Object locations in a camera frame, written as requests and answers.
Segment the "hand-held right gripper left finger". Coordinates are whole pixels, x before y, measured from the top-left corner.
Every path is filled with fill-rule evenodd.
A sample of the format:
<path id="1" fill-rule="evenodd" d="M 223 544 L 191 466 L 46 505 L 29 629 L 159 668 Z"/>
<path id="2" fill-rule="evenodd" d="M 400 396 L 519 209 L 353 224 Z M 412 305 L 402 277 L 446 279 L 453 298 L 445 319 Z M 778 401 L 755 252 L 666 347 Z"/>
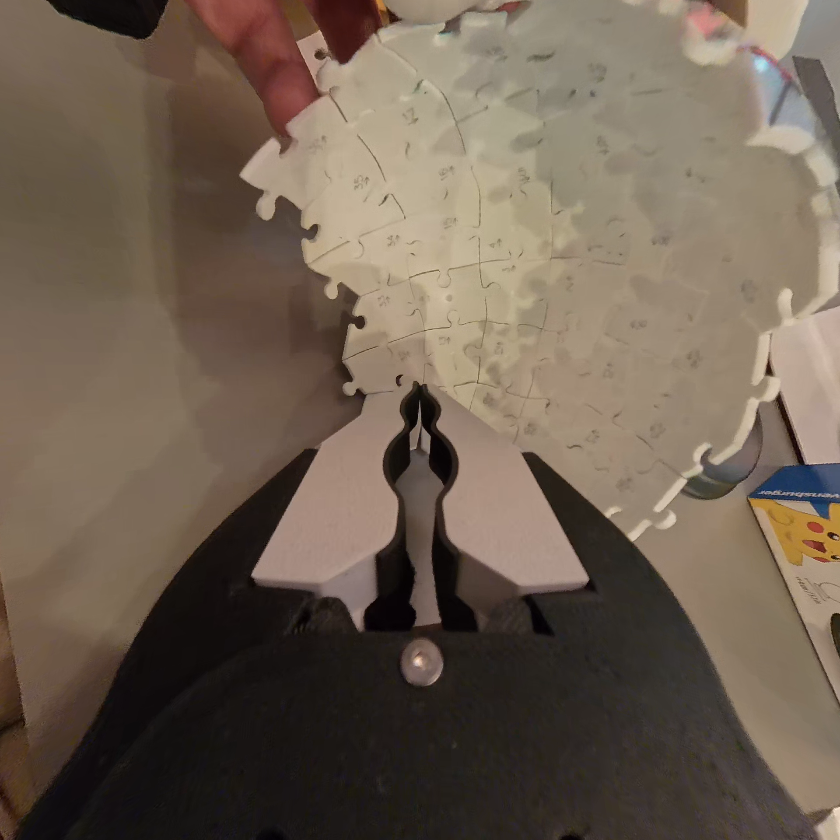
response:
<path id="1" fill-rule="evenodd" d="M 361 414 L 325 439 L 252 577 L 267 587 L 340 600 L 360 630 L 406 631 L 415 570 L 396 481 L 411 461 L 421 388 L 369 395 Z"/>

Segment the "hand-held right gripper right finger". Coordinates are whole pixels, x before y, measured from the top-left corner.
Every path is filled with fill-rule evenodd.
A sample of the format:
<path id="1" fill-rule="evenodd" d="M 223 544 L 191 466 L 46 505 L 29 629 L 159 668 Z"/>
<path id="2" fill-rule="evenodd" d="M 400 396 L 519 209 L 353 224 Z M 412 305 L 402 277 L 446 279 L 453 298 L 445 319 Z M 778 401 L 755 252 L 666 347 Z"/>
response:
<path id="1" fill-rule="evenodd" d="M 520 449 L 434 386 L 420 410 L 442 483 L 432 565 L 443 629 L 474 632 L 509 601 L 584 589 L 589 575 Z"/>

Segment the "partly built puzzle ball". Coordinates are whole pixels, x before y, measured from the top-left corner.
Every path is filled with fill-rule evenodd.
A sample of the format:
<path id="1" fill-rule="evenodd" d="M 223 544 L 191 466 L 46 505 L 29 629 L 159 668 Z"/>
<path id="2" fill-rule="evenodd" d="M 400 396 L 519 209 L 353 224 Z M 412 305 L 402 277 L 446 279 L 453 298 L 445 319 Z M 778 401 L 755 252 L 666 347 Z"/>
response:
<path id="1" fill-rule="evenodd" d="M 435 385 L 630 539 L 744 443 L 772 333 L 838 288 L 802 87 L 700 3 L 526 2 L 382 28 L 241 178 L 356 295 L 348 394 Z"/>

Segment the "black round ball stand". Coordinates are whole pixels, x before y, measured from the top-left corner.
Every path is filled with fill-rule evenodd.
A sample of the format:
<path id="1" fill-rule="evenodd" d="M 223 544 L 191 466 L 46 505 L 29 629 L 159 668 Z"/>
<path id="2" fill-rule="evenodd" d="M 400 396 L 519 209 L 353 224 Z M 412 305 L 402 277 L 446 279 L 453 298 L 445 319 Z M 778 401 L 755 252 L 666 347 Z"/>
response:
<path id="1" fill-rule="evenodd" d="M 680 494 L 704 501 L 725 497 L 751 476 L 759 463 L 762 447 L 763 426 L 757 416 L 740 450 L 719 464 L 713 464 L 708 453 L 704 453 L 700 473 L 687 480 Z"/>

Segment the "blue puzzle box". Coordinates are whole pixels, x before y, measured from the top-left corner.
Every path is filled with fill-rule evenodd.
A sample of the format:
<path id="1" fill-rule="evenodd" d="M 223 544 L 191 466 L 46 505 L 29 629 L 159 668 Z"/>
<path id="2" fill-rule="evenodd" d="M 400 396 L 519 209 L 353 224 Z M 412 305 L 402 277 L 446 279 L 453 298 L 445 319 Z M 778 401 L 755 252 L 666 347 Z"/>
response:
<path id="1" fill-rule="evenodd" d="M 839 697 L 839 464 L 783 467 L 749 504 Z"/>

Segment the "person's left hand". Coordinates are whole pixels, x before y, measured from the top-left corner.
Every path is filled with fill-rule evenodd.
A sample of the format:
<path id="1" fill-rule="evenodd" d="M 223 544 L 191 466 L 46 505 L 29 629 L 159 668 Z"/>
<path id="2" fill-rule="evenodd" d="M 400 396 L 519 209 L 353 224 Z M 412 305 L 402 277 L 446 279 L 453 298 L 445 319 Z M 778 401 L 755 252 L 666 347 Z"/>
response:
<path id="1" fill-rule="evenodd" d="M 187 6 L 245 75 L 274 131 L 319 99 L 319 90 L 298 48 L 281 2 L 188 1 Z M 304 1 L 332 57 L 348 61 L 382 26 L 374 1 Z"/>

